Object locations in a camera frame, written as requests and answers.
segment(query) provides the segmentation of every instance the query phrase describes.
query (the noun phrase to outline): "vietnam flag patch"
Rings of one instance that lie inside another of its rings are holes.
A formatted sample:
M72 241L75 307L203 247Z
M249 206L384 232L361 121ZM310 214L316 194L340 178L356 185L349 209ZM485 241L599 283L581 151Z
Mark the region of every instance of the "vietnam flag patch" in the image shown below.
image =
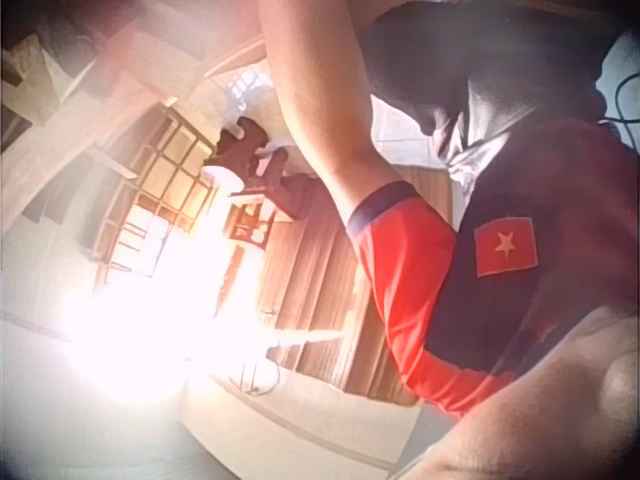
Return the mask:
M478 277L538 266L538 251L530 217L505 217L476 228Z

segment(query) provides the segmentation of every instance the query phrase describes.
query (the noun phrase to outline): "black wire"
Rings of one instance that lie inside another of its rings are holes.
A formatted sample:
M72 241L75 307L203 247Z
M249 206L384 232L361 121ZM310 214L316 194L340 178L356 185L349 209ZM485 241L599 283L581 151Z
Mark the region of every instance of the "black wire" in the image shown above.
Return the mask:
M638 147L636 146L636 141L633 138L633 132L631 131L631 128L629 128L630 124L634 124L634 123L640 123L640 119L639 118L635 118L635 119L626 119L624 118L624 114L622 113L622 107L620 107L620 92L622 91L622 88L629 83L631 80L635 79L635 78L640 78L640 72L638 73L634 73L633 75L629 75L628 77L626 77L624 80L622 80L619 84L618 87L616 88L616 93L614 95L615 98L615 104L616 104L616 110L618 112L618 116L620 118L605 118L605 120L609 120L612 122L616 122L616 123L620 123L625 131L627 132L627 135L629 135L629 141L631 142L631 146L633 147L633 149L635 151L638 151Z

